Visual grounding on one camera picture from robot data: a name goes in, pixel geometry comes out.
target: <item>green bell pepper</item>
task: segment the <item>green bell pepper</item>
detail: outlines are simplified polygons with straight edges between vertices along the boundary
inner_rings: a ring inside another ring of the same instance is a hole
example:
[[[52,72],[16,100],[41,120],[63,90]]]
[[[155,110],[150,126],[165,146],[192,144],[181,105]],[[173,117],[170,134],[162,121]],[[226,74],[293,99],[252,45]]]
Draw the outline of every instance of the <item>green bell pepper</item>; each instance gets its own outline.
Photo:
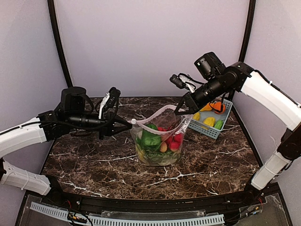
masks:
[[[154,124],[149,124],[147,127],[158,130]],[[143,130],[141,136],[141,146],[151,150],[158,150],[161,145],[161,136],[153,134],[149,131]]]

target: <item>yellow toy vegetable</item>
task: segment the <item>yellow toy vegetable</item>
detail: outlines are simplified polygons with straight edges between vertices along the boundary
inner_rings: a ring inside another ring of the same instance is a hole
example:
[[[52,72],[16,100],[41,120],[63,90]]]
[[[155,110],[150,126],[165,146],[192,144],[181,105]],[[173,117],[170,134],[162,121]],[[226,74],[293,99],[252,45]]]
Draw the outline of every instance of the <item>yellow toy vegetable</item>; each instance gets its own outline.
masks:
[[[193,119],[199,121],[199,119],[201,118],[201,113],[197,112],[193,115]]]
[[[215,118],[214,117],[208,117],[205,118],[205,120],[203,121],[204,124],[213,127],[214,123],[215,123]]]
[[[204,112],[204,111],[211,111],[212,107],[210,106],[210,103],[208,103],[205,107],[203,107],[200,112]]]

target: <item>orange object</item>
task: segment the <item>orange object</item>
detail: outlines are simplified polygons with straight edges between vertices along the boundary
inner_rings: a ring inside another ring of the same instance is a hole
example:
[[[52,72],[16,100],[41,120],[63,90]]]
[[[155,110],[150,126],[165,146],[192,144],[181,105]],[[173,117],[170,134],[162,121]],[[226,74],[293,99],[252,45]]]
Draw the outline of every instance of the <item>orange object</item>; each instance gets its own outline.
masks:
[[[210,103],[208,103],[205,107],[203,107],[200,112],[204,112],[204,111],[211,111],[212,107],[210,106]]]
[[[223,114],[226,110],[226,106],[224,104],[222,105],[221,101],[215,102],[213,105],[210,105],[210,106],[212,107],[214,113],[216,113],[216,114]]]

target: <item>white wall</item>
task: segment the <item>white wall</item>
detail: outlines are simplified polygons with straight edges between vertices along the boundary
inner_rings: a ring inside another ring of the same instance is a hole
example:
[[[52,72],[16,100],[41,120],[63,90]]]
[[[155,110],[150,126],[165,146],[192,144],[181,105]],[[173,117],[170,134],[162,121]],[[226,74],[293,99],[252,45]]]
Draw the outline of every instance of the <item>white wall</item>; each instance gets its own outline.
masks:
[[[0,131],[54,109],[65,88],[47,1],[2,0],[0,7]],[[33,145],[4,157],[40,172],[50,144]],[[15,225],[24,192],[0,186],[0,225]]]
[[[257,1],[246,63],[301,102],[301,1]],[[280,143],[283,123],[259,103],[235,94],[234,104],[266,161]],[[301,225],[301,160],[278,177],[293,225]]]
[[[116,86],[123,96],[175,96],[169,78],[214,51],[238,59],[248,0],[57,0],[61,37],[75,85],[92,97]]]

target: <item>black camera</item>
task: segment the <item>black camera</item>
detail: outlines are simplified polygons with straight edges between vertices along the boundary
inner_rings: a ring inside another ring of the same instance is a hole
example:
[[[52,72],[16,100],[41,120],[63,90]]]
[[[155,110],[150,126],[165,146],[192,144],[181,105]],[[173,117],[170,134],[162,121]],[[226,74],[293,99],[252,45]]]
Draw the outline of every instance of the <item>black camera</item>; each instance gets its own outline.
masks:
[[[217,75],[222,75],[226,69],[214,52],[206,53],[194,62],[203,78],[209,81]]]

